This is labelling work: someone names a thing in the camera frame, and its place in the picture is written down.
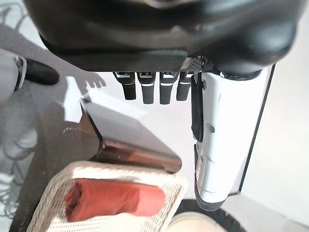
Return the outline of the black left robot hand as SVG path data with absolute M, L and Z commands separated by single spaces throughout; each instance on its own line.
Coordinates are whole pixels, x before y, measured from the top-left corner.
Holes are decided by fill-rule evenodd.
M 267 68 L 291 49 L 304 0 L 27 0 L 44 45 L 90 72 L 112 72 L 125 98 L 160 76 L 160 103 L 191 96 L 195 195 L 227 199 L 251 146 Z

